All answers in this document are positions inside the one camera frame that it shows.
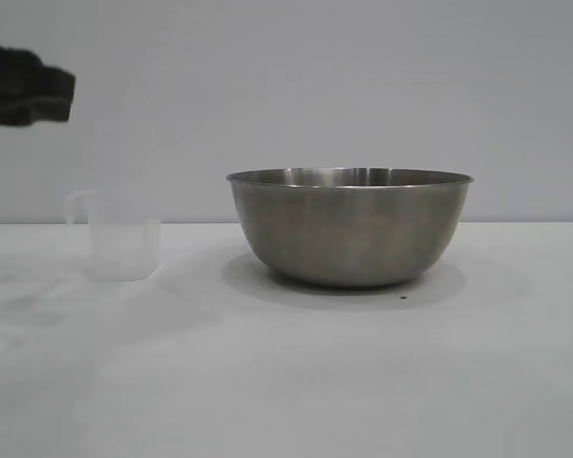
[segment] metal mixing bowl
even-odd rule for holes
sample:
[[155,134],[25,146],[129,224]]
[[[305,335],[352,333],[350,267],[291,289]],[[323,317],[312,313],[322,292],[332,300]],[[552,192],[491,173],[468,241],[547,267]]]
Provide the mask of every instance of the metal mixing bowl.
[[257,257],[295,279],[379,286],[431,267],[472,178],[404,169],[274,169],[227,177]]

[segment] white table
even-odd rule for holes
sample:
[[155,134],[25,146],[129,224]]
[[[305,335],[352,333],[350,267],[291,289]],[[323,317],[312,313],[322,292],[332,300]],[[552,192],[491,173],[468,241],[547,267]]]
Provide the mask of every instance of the white table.
[[164,226],[138,282],[88,281],[86,241],[0,226],[0,458],[573,457],[573,224],[461,224],[360,294],[233,224]]

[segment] dark fabric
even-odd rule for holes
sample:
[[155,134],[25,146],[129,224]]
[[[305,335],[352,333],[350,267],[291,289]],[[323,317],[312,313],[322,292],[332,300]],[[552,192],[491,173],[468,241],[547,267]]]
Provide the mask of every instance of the dark fabric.
[[74,75],[46,67],[33,52],[0,47],[0,126],[68,121],[74,83]]

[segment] white wall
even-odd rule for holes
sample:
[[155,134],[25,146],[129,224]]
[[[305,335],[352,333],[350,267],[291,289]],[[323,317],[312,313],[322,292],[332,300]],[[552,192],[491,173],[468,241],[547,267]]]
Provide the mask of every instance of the white wall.
[[78,76],[68,125],[0,129],[0,221],[139,177],[234,218],[224,175],[474,175],[466,219],[573,219],[573,0],[0,0],[0,43]]

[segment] plastic measuring cup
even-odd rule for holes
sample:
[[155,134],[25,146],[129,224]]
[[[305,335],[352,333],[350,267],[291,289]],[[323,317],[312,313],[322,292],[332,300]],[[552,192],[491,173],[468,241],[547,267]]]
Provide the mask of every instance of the plastic measuring cup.
[[148,196],[120,188],[72,193],[66,208],[68,224],[74,224],[79,201],[87,210],[95,278],[141,280],[159,267],[160,221]]

